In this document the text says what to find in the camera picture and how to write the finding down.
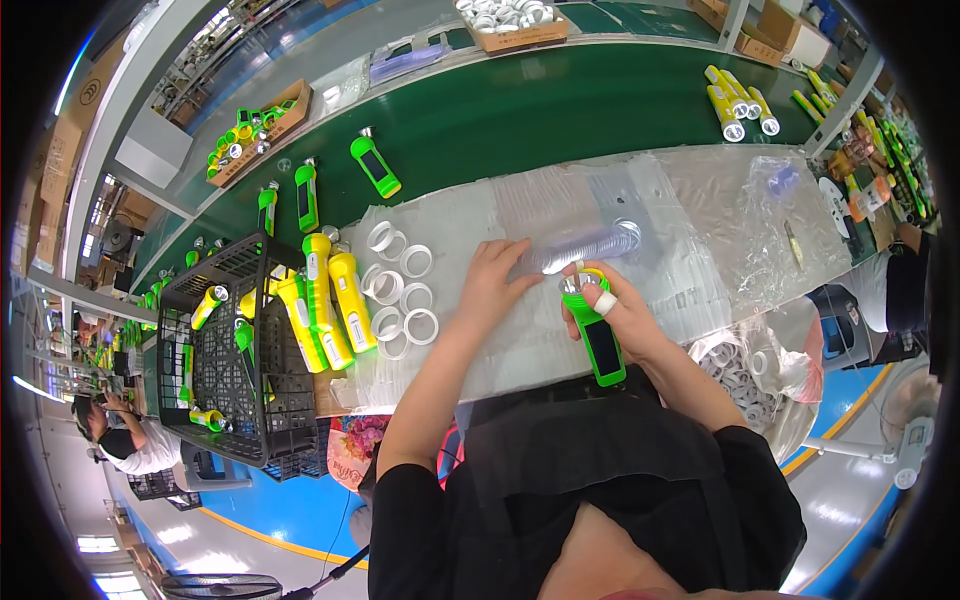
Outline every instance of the black plastic crate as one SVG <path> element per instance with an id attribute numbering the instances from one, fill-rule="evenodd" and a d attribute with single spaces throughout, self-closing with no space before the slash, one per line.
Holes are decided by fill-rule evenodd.
<path id="1" fill-rule="evenodd" d="M 300 477 L 300 458 L 300 454 L 281 456 L 267 463 L 261 470 L 277 483 L 282 483 L 288 479 Z"/>
<path id="2" fill-rule="evenodd" d="M 333 419 L 317 419 L 317 451 L 300 456 L 300 473 L 307 477 L 320 479 L 327 473 L 326 445 L 330 438 L 330 422 Z"/>
<path id="3" fill-rule="evenodd" d="M 174 472 L 168 468 L 147 475 L 127 475 L 127 481 L 138 500 L 169 498 L 186 493 L 174 481 Z"/>
<path id="4" fill-rule="evenodd" d="M 184 492 L 179 496 L 168 497 L 167 502 L 177 507 L 177 510 L 181 513 L 183 511 L 199 509 L 204 505 L 204 502 L 200 499 L 200 495 L 196 492 Z"/>
<path id="5" fill-rule="evenodd" d="M 302 252 L 277 243 L 261 231 L 204 258 L 163 288 L 157 330 L 157 397 L 160 422 L 188 442 L 224 458 L 263 468 L 268 461 L 317 448 L 313 377 L 303 363 L 282 300 L 258 303 L 253 325 L 257 365 L 253 388 L 233 338 L 240 299 L 254 286 L 265 297 L 265 279 L 280 265 L 299 269 Z M 213 310 L 199 331 L 190 317 L 207 288 L 227 287 L 229 297 Z M 183 382 L 183 345 L 194 348 L 194 404 L 216 409 L 227 420 L 214 433 L 190 421 L 189 408 L 179 405 Z M 274 399 L 260 401 L 253 389 L 266 378 Z"/>

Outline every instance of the person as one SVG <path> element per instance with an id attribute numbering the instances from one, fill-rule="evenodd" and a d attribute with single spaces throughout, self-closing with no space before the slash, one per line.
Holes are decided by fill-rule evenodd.
<path id="1" fill-rule="evenodd" d="M 925 331 L 926 264 L 933 236 L 908 223 L 897 226 L 903 253 L 878 252 L 831 283 L 842 285 L 877 333 Z"/>
<path id="2" fill-rule="evenodd" d="M 465 459 L 441 489 L 436 456 L 470 363 L 542 280 L 506 282 L 529 245 L 480 244 L 456 312 L 391 418 L 376 460 L 370 598 L 777 589 L 806 532 L 768 444 L 602 262 L 583 267 L 604 273 L 611 291 L 589 284 L 583 295 L 632 363 L 627 379 L 600 388 L 589 375 L 473 403 Z M 563 318 L 579 344 L 565 309 Z"/>
<path id="3" fill-rule="evenodd" d="M 95 399 L 75 396 L 71 410 L 84 437 L 129 475 L 160 472 L 180 461 L 180 438 L 154 420 L 142 419 L 113 392 L 104 391 Z M 111 419 L 108 411 L 117 417 Z"/>

